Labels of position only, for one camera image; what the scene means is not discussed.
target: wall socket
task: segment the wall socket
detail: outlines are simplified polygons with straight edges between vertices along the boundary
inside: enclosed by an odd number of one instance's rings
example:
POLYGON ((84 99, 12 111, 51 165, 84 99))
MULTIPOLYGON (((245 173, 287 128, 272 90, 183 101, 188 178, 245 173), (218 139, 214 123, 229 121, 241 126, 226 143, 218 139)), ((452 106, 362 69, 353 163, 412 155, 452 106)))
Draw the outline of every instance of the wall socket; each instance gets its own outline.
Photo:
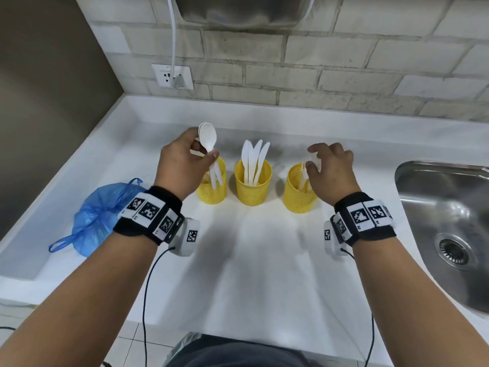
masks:
MULTIPOLYGON (((165 64, 151 64, 151 67, 155 72, 156 82, 158 83, 158 86, 171 88, 170 71, 172 67, 165 64)), ((190 67, 184 65, 176 65, 173 72, 173 84, 173 89, 193 90, 194 81, 192 80, 190 67)))

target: tile backsplash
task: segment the tile backsplash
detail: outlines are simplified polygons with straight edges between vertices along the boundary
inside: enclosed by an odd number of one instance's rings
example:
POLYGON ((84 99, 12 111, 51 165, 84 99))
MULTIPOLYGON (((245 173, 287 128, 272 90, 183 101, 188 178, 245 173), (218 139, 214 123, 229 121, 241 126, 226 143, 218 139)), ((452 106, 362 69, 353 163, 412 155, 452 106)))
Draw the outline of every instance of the tile backsplash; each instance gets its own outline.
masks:
POLYGON ((315 0, 293 29, 243 32, 177 12, 193 91, 151 68, 171 60, 166 0, 77 2, 130 94, 489 122, 489 0, 315 0))

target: drain strainer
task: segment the drain strainer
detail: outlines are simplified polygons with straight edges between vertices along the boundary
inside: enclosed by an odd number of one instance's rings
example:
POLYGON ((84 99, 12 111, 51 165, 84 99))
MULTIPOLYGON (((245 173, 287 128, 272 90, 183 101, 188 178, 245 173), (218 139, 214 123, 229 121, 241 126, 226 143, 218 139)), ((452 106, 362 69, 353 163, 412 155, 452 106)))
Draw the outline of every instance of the drain strainer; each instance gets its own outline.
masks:
POLYGON ((443 256, 456 265, 468 264, 468 253, 456 240, 445 238, 439 243, 440 251, 443 256))

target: cutlery holder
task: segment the cutlery holder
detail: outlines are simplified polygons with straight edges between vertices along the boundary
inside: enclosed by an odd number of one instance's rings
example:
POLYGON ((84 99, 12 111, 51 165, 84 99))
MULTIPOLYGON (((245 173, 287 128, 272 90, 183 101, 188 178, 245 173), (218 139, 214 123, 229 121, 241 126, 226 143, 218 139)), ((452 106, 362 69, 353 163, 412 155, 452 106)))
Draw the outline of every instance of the cutlery holder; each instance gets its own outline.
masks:
POLYGON ((308 212, 314 205, 317 196, 314 192, 305 193, 298 191, 301 182, 301 164, 298 163, 289 170, 284 190, 284 205, 296 214, 308 212))
POLYGON ((222 202, 227 194, 226 164, 221 158, 217 159, 217 163, 221 170, 221 175, 223 176, 223 185, 220 185, 219 182, 216 181, 217 187, 216 189, 212 189, 210 174, 209 172, 206 172, 200 182, 199 188, 197 188, 197 195, 200 200, 207 204, 222 202))
POLYGON ((245 167, 243 162, 239 161, 234 168, 234 176, 236 178, 236 189, 238 198, 242 203, 248 206, 257 206, 263 203, 266 199, 266 193, 270 180, 272 179, 272 166, 265 160, 262 166, 262 172, 258 179, 258 185, 245 185, 245 167))

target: stainless steel hood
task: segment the stainless steel hood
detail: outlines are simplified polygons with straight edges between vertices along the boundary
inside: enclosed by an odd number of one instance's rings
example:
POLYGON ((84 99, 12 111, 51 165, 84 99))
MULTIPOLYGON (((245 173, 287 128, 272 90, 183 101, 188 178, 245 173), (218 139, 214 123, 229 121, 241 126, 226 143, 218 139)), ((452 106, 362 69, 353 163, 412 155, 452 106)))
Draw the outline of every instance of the stainless steel hood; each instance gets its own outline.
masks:
POLYGON ((311 0, 175 0, 184 20, 227 28, 293 27, 311 0))

